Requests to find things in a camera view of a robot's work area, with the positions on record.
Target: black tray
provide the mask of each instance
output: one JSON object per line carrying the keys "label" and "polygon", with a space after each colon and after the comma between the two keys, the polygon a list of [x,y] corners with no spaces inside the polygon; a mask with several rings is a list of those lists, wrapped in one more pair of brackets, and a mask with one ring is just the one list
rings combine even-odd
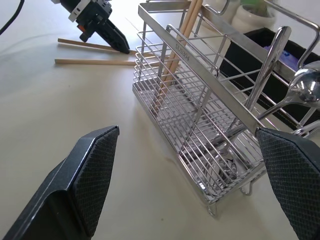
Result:
{"label": "black tray", "polygon": [[[275,33],[269,30],[268,28],[261,28],[258,30],[248,32],[245,35],[257,44],[259,44],[261,47],[265,47],[271,45]],[[290,40],[288,41],[284,49],[297,59],[299,59],[306,50],[305,48]],[[254,71],[256,69],[261,68],[262,66],[262,63],[260,61],[258,61],[256,58],[254,58],[252,55],[247,53],[245,50],[243,50],[233,42],[230,44],[230,47],[228,48],[225,54],[225,57],[234,65],[236,65],[239,69],[241,69],[244,73]],[[308,64],[318,60],[320,60],[320,57],[314,53],[311,53],[304,63]],[[239,74],[239,71],[237,71],[225,60],[221,63],[220,72],[224,74],[226,77],[232,77]],[[250,77],[254,81],[257,79],[257,76],[258,72],[250,75]],[[245,77],[235,78],[231,80],[231,82],[240,90],[253,86],[253,84]],[[280,102],[286,96],[287,91],[288,87],[281,83],[274,76],[270,76],[269,80],[267,81],[263,89],[263,92],[276,103]],[[246,95],[249,95],[250,92],[251,91],[245,91],[244,93]],[[259,97],[258,104],[260,104],[265,109],[269,109],[270,107],[272,107],[272,104],[263,96]],[[283,109],[292,117],[294,117],[297,121],[300,121],[309,110],[308,107],[296,104],[285,106]],[[285,116],[282,112],[277,111],[276,113],[274,113],[274,115],[283,123],[288,125],[290,128],[296,129],[296,124],[294,124],[294,122],[290,120],[287,116]],[[318,119],[320,119],[320,112],[317,110],[310,117],[306,124],[312,123]]]}

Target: wire grid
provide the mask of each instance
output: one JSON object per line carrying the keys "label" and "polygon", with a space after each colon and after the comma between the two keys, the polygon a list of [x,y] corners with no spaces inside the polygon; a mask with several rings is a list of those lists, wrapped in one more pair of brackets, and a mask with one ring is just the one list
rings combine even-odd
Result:
{"label": "wire grid", "polygon": [[[210,28],[212,28],[212,30],[215,30],[218,34],[221,34],[218,29],[215,28],[215,26],[208,21],[206,18],[204,18],[203,15],[199,14],[198,15],[198,25],[196,27],[195,32],[192,31],[194,33],[195,37],[198,37],[199,39],[206,39],[208,38],[207,36],[199,36],[199,29],[201,27],[201,22],[205,22],[207,24],[207,26],[209,26]],[[253,54],[251,52],[249,52],[247,49],[243,48],[242,46],[240,46],[237,42],[235,41],[231,41],[234,44],[236,44],[239,48],[245,50],[247,53],[249,53],[250,55],[253,56]],[[231,77],[224,77],[224,79],[222,79],[221,81],[230,81],[230,80],[235,80],[237,81],[237,84],[239,86],[241,86],[243,89],[239,90],[238,92],[235,92],[233,94],[244,94],[244,92],[247,92],[246,94],[249,95],[251,93],[251,90],[253,89],[254,85],[255,85],[255,81],[250,77],[250,75],[253,74],[257,74],[259,72],[259,69],[251,71],[251,72],[246,72],[244,73],[242,70],[240,70],[237,66],[235,66],[232,62],[230,62],[227,58],[222,57],[224,61],[226,61],[228,64],[230,64],[236,71],[239,72],[239,74],[235,75],[235,76],[231,76]],[[283,78],[281,78],[277,73],[272,72],[271,75],[276,78],[277,80],[279,80],[284,86],[289,87],[289,82],[287,82],[286,80],[284,80]],[[245,77],[247,80],[249,80],[249,82],[251,83],[250,87],[244,87],[241,82],[238,81],[237,78],[239,77]],[[261,102],[263,102],[266,106],[268,106],[269,108],[273,107],[274,105],[276,105],[276,102],[274,100],[272,100],[268,95],[266,95],[264,92],[261,93],[261,96],[265,98],[265,100],[263,98],[260,98],[259,100]],[[256,113],[260,114],[261,111],[258,110],[256,107],[254,108],[254,110],[256,111]],[[281,113],[280,115],[278,115],[279,118],[281,118],[282,120],[290,120],[292,122],[293,125],[296,125],[296,128],[301,128],[303,127],[304,124],[301,124],[299,121],[297,121],[294,117],[292,117],[289,113],[287,113],[283,108],[280,108],[278,110],[279,113]],[[279,129],[277,126],[274,125],[273,122],[271,122],[268,118],[266,118],[266,121],[270,124],[270,126],[274,129],[277,130],[281,130]]]}
{"label": "wire grid", "polygon": [[[201,152],[201,148],[206,148],[212,139],[227,130],[235,116],[180,58],[176,72],[169,71],[167,74],[173,76],[171,84],[164,85],[167,92],[159,94],[160,85],[164,84],[163,77],[166,76],[164,71],[169,70],[166,63],[170,60],[165,58],[161,61],[163,42],[142,41],[144,52],[154,56],[144,57],[142,47],[137,48],[139,53],[133,87],[181,156],[184,166],[206,199],[216,201],[262,161],[257,140],[245,131],[233,141],[226,138],[230,144],[228,151],[221,151],[224,146],[215,148],[211,145],[212,150]],[[171,51],[168,48],[165,56],[168,57]],[[218,56],[212,52],[207,55]],[[210,64],[211,60],[206,61],[200,55],[197,58],[214,76],[219,75],[219,71]],[[157,103],[160,103],[158,111],[155,108]]]}

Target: black cable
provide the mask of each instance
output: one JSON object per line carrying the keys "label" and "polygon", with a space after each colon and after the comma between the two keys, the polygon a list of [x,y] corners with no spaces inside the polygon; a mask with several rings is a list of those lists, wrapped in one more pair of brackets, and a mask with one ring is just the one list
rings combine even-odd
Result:
{"label": "black cable", "polygon": [[7,28],[14,22],[14,20],[16,20],[16,18],[18,17],[23,5],[25,3],[25,0],[20,0],[19,6],[17,8],[17,10],[15,11],[15,13],[13,14],[13,16],[10,18],[10,20],[0,29],[0,35],[4,33],[5,30],[7,30]]}

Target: wooden chopstick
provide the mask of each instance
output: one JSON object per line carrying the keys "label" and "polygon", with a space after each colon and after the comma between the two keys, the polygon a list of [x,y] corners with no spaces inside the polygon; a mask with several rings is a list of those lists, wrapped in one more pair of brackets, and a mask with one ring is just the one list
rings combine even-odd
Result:
{"label": "wooden chopstick", "polygon": [[[94,49],[102,49],[110,52],[115,52],[119,53],[119,51],[114,50],[110,46],[105,46],[105,45],[100,45],[100,44],[94,44],[94,43],[87,43],[87,42],[82,42],[82,41],[74,41],[74,40],[69,40],[69,39],[63,39],[63,38],[58,38],[58,43],[61,44],[70,44],[70,45],[75,45],[75,46],[82,46],[82,47],[88,47],[88,48],[94,48]],[[135,55],[138,53],[136,50],[130,50],[130,55]],[[145,57],[152,57],[154,56],[152,53],[144,53],[143,54]]]}
{"label": "wooden chopstick", "polygon": [[[54,62],[55,64],[81,64],[81,65],[117,65],[117,66],[135,66],[136,65],[135,61],[74,59],[74,58],[56,58]],[[158,62],[149,62],[149,64],[151,66],[159,66]]]}
{"label": "wooden chopstick", "polygon": [[[203,0],[192,0],[190,7],[188,9],[187,15],[185,16],[185,19],[182,23],[180,32],[186,37],[189,38],[190,34],[192,32],[192,29],[196,23],[198,13],[201,9]],[[171,52],[169,58],[170,59],[179,59],[179,57],[175,54],[174,51]],[[168,64],[166,65],[168,69],[170,70],[171,73],[174,73],[179,65],[179,61],[169,61]],[[167,75],[169,71],[167,69],[164,70],[163,75]],[[158,95],[155,99],[155,107],[154,110],[155,112],[158,112],[160,105],[162,104],[163,100],[161,96],[164,96],[167,92],[168,89],[166,88],[167,86],[171,85],[171,80],[173,77],[166,76],[164,79],[162,78],[163,83],[160,84],[160,90],[158,92]]]}
{"label": "wooden chopstick", "polygon": [[[195,5],[194,10],[192,12],[192,15],[190,17],[190,20],[188,22],[188,25],[184,31],[184,34],[183,34],[187,39],[190,37],[192,29],[194,28],[194,25],[196,23],[198,13],[200,11],[202,3],[203,3],[203,0],[197,0],[197,2],[196,2],[196,5]],[[187,43],[185,41],[182,42],[182,45],[186,46],[186,44]],[[173,61],[171,64],[171,67],[170,67],[170,72],[174,73],[176,71],[178,65],[179,65],[179,61]],[[171,81],[172,79],[173,79],[173,77],[171,75],[169,75],[165,78],[165,82]]]}
{"label": "wooden chopstick", "polygon": [[[185,34],[185,30],[186,30],[186,28],[188,26],[188,23],[189,23],[189,20],[191,18],[191,15],[192,15],[192,13],[193,13],[193,11],[195,9],[196,3],[197,3],[197,0],[192,0],[191,1],[189,9],[188,9],[188,11],[187,11],[187,13],[186,13],[186,15],[184,17],[183,23],[182,23],[181,28],[180,28],[180,33],[182,33],[183,35]],[[170,53],[170,56],[169,56],[168,59],[170,60],[170,59],[175,59],[175,58],[176,58],[176,53],[174,51],[172,51]],[[170,69],[171,64],[172,64],[172,61],[168,61],[168,63],[166,64],[166,67],[168,69]],[[163,72],[163,75],[167,75],[168,73],[169,73],[169,71],[165,68],[164,72]]]}

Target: wire basket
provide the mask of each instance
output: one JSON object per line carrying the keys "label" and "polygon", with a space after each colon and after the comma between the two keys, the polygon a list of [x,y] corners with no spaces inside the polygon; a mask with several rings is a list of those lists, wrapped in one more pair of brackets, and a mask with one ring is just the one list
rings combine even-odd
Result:
{"label": "wire basket", "polygon": [[[218,200],[248,183],[249,191],[241,191],[250,195],[252,183],[266,172],[254,136],[256,128],[290,129],[274,117],[262,122],[257,120],[255,116],[264,111],[258,104],[254,104],[252,110],[244,107],[248,100],[245,92],[251,91],[255,84],[250,76],[261,69],[243,72],[224,57],[232,42],[263,62],[267,56],[263,48],[241,33],[232,36],[225,34],[235,30],[208,7],[202,7],[198,24],[188,39],[179,33],[179,27],[168,24],[164,28],[151,16],[180,13],[181,27],[189,4],[186,1],[140,4],[139,15],[144,20],[144,29],[138,33],[142,46],[137,48],[133,92],[174,148],[179,159],[177,163],[208,206],[209,212],[216,216]],[[201,21],[205,21],[213,31],[201,27]],[[175,59],[169,58],[172,51],[177,55]],[[179,62],[175,72],[170,72],[167,67],[172,61]],[[219,69],[222,61],[231,64],[238,74],[226,77]],[[284,64],[277,64],[282,66],[279,68],[283,71],[282,76],[290,79],[294,75]],[[287,80],[275,72],[273,74],[288,86]],[[246,77],[252,86],[238,89],[234,84],[238,77]],[[271,104],[276,104],[264,96]],[[281,111],[298,127],[302,126],[283,109]],[[232,137],[226,135],[240,124],[245,125],[247,130]],[[214,143],[217,138],[220,138],[220,144]]]}

